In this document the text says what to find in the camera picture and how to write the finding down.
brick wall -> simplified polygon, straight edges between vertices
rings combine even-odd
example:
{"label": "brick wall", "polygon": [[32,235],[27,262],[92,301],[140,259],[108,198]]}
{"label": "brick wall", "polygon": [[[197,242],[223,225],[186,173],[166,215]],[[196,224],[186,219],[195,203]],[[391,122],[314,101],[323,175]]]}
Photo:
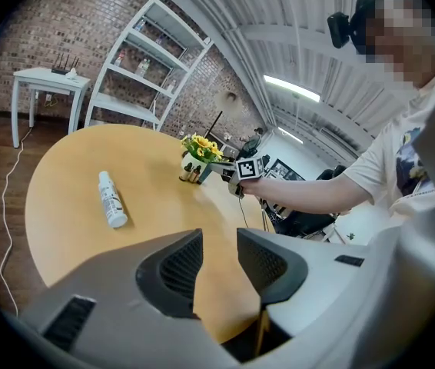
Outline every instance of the brick wall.
{"label": "brick wall", "polygon": [[[51,67],[59,52],[65,56],[71,54],[79,57],[77,71],[79,75],[91,79],[91,87],[85,97],[81,116],[84,116],[91,88],[98,77],[100,68],[105,61],[120,32],[132,19],[134,14],[147,0],[24,0],[11,14],[0,34],[0,111],[10,109],[12,92],[12,73],[30,67]],[[201,37],[205,37],[199,27],[187,17],[175,4],[165,0]],[[144,33],[153,39],[159,36],[156,28],[146,25]],[[134,71],[142,52],[124,45],[126,56],[122,66]],[[170,40],[164,41],[164,47],[173,55],[181,53],[177,45]],[[191,63],[197,57],[196,51],[188,51],[185,61]],[[156,61],[146,74],[146,78],[161,84],[168,69]],[[182,74],[175,72],[172,77],[181,79]],[[223,55],[213,47],[197,66],[176,100],[162,129],[170,135],[178,132],[200,132],[210,126],[218,115],[214,106],[215,94],[223,89],[233,90],[243,100],[242,119],[231,121],[224,116],[216,126],[216,132],[229,132],[234,138],[253,134],[257,126],[264,123],[244,89],[240,80],[226,62]],[[145,107],[151,105],[155,91],[143,84],[132,81],[118,73],[106,75],[101,90],[108,94],[134,102]],[[56,95],[57,104],[45,107],[45,94],[41,93],[38,100],[37,114],[68,118],[72,96]],[[168,99],[160,97],[157,102],[157,115]],[[28,110],[27,88],[21,86],[19,95],[19,111]],[[142,125],[139,119],[130,118],[111,111],[95,109],[94,119],[109,122]]]}

white t-shirt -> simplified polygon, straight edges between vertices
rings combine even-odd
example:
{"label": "white t-shirt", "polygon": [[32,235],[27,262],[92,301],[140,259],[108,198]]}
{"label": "white t-shirt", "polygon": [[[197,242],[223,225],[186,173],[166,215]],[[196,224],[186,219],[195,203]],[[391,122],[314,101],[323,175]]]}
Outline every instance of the white t-shirt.
{"label": "white t-shirt", "polygon": [[435,77],[344,172],[371,195],[371,203],[386,192],[398,221],[435,208],[435,187],[412,146],[434,107]]}

ceiling light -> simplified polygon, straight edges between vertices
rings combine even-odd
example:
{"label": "ceiling light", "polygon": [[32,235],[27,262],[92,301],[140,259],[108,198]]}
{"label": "ceiling light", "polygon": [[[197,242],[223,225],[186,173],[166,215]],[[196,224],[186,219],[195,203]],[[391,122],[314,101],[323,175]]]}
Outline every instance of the ceiling light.
{"label": "ceiling light", "polygon": [[264,75],[264,79],[266,82],[271,83],[273,85],[281,86],[282,88],[289,89],[291,91],[294,91],[295,93],[298,93],[300,95],[303,95],[304,97],[308,97],[309,99],[319,102],[320,96],[317,93],[313,93],[312,91],[309,91],[305,88],[302,88],[301,86],[293,85],[292,83],[281,81],[277,78],[272,78],[267,75]]}
{"label": "ceiling light", "polygon": [[290,137],[294,138],[296,141],[298,141],[300,144],[303,144],[303,141],[300,140],[298,137],[295,137],[294,135],[292,135],[290,132],[287,132],[286,130],[284,130],[283,128],[278,127],[279,130],[282,131],[283,135],[289,135]]}

shelf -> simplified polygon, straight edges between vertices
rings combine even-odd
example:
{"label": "shelf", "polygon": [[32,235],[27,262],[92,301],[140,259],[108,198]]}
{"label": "shelf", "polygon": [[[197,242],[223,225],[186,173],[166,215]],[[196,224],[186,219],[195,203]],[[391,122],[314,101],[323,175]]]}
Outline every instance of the shelf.
{"label": "shelf", "polygon": [[160,93],[162,93],[163,95],[165,95],[169,98],[173,98],[173,96],[174,96],[173,93],[171,93],[170,91],[163,89],[161,86],[158,86],[158,85],[154,84],[153,82],[142,78],[140,75],[137,75],[134,72],[130,72],[129,70],[126,70],[125,68],[118,67],[117,65],[112,65],[112,64],[108,65],[107,68],[109,70],[118,72],[118,74],[122,74],[126,77],[134,79],[135,81],[140,82],[143,85],[149,86],[150,88],[153,88],[155,91],[159,91]]}
{"label": "shelf", "polygon": [[119,98],[105,93],[98,93],[93,102],[95,107],[108,109],[110,111],[119,112],[124,115],[132,116],[133,118],[139,118],[145,121],[150,121],[159,125],[160,121],[154,114],[147,108],[140,105],[131,104],[130,102],[122,101]]}
{"label": "shelf", "polygon": [[175,58],[166,49],[134,29],[129,30],[126,41],[169,68],[181,68],[184,71],[189,70],[186,65]]}
{"label": "shelf", "polygon": [[206,47],[206,44],[187,25],[177,14],[175,14],[165,3],[156,0],[154,4],[146,11],[146,18],[156,23],[164,32],[175,38],[185,48],[192,46]]}

round table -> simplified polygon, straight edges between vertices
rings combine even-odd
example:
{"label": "round table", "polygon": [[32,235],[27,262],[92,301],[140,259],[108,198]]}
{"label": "round table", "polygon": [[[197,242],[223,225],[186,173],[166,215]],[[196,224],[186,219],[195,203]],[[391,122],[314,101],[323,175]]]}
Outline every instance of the round table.
{"label": "round table", "polygon": [[[238,198],[211,173],[202,185],[181,182],[179,140],[130,125],[75,131],[43,157],[28,188],[25,223],[38,272],[53,285],[82,262],[105,251],[202,228],[204,263],[194,312],[219,343],[257,317],[259,297],[237,259],[236,229],[245,227]],[[98,173],[108,171],[128,222],[108,226]],[[241,200],[251,228],[263,228],[256,198]]]}

